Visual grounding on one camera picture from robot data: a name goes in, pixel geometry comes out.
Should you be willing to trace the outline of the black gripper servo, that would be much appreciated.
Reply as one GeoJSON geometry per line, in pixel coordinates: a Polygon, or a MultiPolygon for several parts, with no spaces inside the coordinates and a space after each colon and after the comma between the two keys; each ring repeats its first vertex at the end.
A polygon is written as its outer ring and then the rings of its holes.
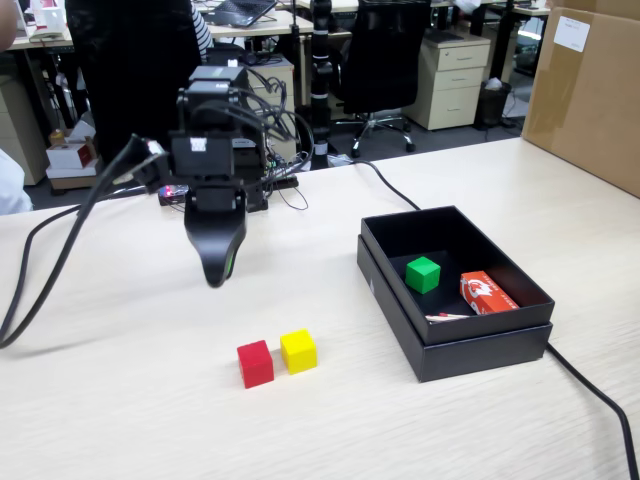
{"type": "Polygon", "coordinates": [[[244,189],[233,181],[190,184],[185,229],[208,285],[220,288],[232,276],[238,250],[246,238],[244,189]]]}

